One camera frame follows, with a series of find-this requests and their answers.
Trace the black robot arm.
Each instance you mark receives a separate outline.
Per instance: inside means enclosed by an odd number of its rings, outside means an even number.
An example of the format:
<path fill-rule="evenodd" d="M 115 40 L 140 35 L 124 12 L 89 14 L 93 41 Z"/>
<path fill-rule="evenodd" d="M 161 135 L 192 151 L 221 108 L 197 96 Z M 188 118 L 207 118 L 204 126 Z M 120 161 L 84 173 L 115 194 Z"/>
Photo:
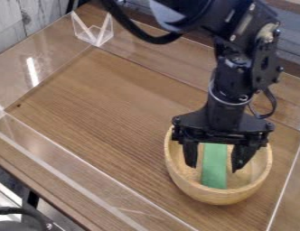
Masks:
<path fill-rule="evenodd" d="M 141 40 L 169 44 L 200 31 L 215 41 L 217 67 L 208 87 L 207 105 L 172 119 L 172 139 L 183 145 L 187 165 L 197 166 L 200 143 L 233 146 L 232 169 L 239 171 L 270 142 L 271 113 L 251 106 L 254 96 L 278 99 L 270 86 L 280 81 L 279 16 L 264 0 L 149 0 L 157 22 L 169 31 L 151 35 L 125 14 L 116 0 L 101 0 L 123 27 Z"/>

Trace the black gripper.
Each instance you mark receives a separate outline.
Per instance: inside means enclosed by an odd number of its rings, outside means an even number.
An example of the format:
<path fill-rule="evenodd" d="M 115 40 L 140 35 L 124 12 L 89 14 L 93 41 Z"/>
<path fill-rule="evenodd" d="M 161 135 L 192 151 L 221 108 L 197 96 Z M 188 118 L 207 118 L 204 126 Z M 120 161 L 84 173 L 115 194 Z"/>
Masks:
<path fill-rule="evenodd" d="M 197 166 L 200 143 L 236 145 L 232 150 L 232 172 L 238 172 L 250 163 L 256 148 L 267 146 L 275 124 L 268 121 L 271 114 L 246 113 L 252 100 L 252 95 L 228 98 L 209 90 L 205 106 L 173 117 L 172 140 L 183 145 L 189 167 Z"/>

